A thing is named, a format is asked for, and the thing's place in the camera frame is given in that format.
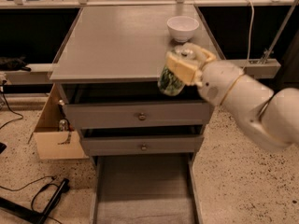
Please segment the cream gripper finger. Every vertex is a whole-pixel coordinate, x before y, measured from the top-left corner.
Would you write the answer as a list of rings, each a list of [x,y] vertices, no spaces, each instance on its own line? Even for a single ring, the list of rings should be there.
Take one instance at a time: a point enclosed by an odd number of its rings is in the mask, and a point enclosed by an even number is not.
[[[198,68],[202,69],[206,64],[214,62],[216,55],[207,49],[204,49],[193,43],[185,43],[183,48],[190,49],[194,55],[195,60],[198,62]]]
[[[172,52],[166,53],[165,66],[187,86],[194,85],[197,76],[201,74],[197,63],[184,60]]]

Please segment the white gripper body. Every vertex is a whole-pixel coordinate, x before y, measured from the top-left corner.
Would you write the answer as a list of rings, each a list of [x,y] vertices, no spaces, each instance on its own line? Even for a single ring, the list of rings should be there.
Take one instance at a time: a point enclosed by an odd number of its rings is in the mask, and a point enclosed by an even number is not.
[[[214,106],[220,105],[228,90],[244,75],[237,65],[227,61],[208,63],[203,69],[200,96]]]

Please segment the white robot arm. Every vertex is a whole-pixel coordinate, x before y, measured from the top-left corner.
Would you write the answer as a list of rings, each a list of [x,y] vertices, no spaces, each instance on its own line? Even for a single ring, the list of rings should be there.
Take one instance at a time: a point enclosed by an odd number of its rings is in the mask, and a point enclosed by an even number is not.
[[[231,114],[239,129],[260,148],[299,147],[299,90],[274,92],[244,69],[217,60],[210,51],[186,43],[166,53],[165,66],[200,96]]]

